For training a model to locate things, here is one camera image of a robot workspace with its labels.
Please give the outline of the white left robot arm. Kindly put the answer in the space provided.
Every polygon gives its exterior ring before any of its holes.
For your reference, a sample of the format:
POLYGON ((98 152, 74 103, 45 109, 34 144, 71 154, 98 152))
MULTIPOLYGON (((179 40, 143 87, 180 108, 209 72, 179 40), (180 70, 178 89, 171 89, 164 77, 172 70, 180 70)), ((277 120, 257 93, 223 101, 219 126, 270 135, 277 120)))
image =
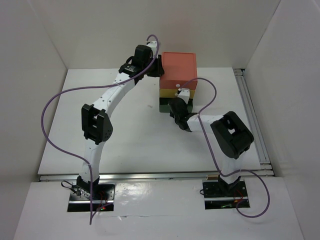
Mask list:
POLYGON ((120 67, 112 87, 93 104, 81 108, 81 127, 85 138, 84 158, 76 184, 88 200, 99 193, 99 166, 105 142, 113 133, 111 115, 123 97, 132 90, 144 75, 160 77, 164 74, 159 46, 156 41, 138 45, 134 55, 120 67))

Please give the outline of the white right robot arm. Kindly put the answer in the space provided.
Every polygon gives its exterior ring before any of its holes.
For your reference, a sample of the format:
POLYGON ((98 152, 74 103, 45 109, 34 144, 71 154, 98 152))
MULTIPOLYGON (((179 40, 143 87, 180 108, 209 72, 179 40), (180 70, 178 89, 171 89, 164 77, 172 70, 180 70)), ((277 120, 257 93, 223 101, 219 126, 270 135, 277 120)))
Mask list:
POLYGON ((186 132, 208 131, 214 134, 223 153, 222 173, 218 175, 218 190, 223 196, 230 196, 241 177, 242 155, 250 149, 254 136, 239 116, 228 111, 223 115, 200 115, 189 112, 187 104, 180 97, 169 100, 170 116, 180 129, 186 132))

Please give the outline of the coral three-tier drawer organizer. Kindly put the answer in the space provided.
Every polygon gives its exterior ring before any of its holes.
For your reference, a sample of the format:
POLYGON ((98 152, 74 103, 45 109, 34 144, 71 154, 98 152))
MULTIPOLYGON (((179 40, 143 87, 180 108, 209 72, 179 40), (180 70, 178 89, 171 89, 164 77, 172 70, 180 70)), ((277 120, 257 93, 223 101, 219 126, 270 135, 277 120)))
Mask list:
POLYGON ((191 52, 162 53, 164 75, 159 79, 159 112, 169 113, 168 101, 178 95, 178 89, 198 77, 196 54, 191 52))

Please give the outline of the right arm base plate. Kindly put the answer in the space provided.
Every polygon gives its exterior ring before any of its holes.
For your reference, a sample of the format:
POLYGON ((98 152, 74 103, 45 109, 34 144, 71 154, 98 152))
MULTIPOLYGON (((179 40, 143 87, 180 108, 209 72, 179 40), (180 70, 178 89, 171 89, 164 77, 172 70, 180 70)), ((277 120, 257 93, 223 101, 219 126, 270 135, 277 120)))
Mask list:
POLYGON ((246 184, 240 181, 236 187, 227 193, 223 193, 218 181, 204 181, 199 193, 204 197, 206 210, 249 208, 250 201, 246 184))

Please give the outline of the aluminium front rail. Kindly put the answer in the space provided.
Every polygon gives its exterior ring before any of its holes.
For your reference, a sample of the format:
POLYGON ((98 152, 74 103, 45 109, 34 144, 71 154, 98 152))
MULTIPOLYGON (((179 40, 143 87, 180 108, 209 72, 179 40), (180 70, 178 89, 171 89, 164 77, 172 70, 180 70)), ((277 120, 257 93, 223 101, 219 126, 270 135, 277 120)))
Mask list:
MULTIPOLYGON (((193 171, 193 172, 160 172, 160 173, 113 173, 101 174, 101 181, 116 180, 173 180, 173 179, 206 179, 218 176, 217 171, 193 171)), ((78 174, 49 174, 40 175, 40 182, 76 181, 78 174)))

